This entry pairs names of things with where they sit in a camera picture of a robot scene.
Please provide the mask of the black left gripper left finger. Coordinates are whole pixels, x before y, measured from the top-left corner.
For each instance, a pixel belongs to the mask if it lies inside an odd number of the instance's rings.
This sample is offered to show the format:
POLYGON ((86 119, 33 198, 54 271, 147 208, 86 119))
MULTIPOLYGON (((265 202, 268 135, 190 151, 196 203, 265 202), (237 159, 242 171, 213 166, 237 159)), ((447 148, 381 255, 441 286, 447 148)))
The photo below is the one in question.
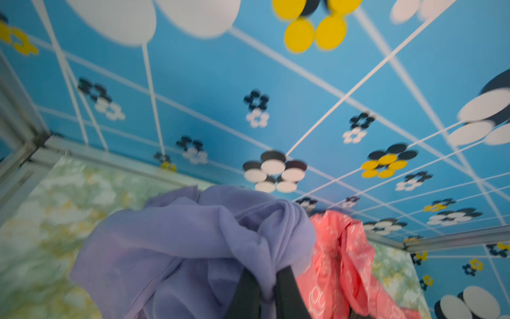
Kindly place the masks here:
POLYGON ((230 303, 225 319, 259 319, 261 292, 257 280, 247 269, 243 269, 235 295, 230 303))

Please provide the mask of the purple cloth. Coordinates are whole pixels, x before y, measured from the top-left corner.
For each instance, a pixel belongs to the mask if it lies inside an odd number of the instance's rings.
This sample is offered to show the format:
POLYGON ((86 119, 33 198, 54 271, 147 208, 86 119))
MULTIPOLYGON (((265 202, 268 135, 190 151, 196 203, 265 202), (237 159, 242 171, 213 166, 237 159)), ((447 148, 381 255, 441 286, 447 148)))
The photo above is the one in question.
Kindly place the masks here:
POLYGON ((260 316, 275 318, 278 271, 303 273, 315 242, 297 203, 237 186, 185 187, 100 222, 70 278, 103 318, 223 318, 248 270, 260 316))

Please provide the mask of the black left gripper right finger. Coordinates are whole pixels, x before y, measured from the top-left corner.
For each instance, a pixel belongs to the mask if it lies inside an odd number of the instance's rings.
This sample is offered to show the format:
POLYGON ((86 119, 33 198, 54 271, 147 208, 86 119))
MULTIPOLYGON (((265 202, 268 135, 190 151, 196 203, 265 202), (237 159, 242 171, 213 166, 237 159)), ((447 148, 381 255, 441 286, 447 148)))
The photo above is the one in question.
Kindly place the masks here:
POLYGON ((311 319, 291 266, 276 275, 275 302, 277 319, 311 319))

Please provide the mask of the left aluminium corner post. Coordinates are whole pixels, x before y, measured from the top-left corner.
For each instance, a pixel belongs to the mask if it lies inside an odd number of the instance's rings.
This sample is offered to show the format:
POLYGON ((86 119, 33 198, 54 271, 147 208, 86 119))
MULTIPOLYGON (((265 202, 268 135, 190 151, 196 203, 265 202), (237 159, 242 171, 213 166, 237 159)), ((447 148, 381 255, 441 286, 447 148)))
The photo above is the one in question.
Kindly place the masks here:
POLYGON ((1 224, 49 172, 31 158, 49 137, 25 87, 1 53, 1 224))

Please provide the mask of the pink printed cloth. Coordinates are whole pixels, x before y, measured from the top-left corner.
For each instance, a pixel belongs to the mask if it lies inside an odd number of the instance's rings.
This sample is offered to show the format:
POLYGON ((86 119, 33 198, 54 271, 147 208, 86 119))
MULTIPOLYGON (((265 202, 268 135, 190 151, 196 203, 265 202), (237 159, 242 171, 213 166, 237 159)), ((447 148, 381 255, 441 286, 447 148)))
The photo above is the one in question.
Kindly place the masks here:
POLYGON ((371 318, 420 318, 401 308, 373 276, 375 249, 363 224, 337 211, 311 218, 316 231, 312 260, 297 279, 312 318, 349 318, 352 312, 371 318))

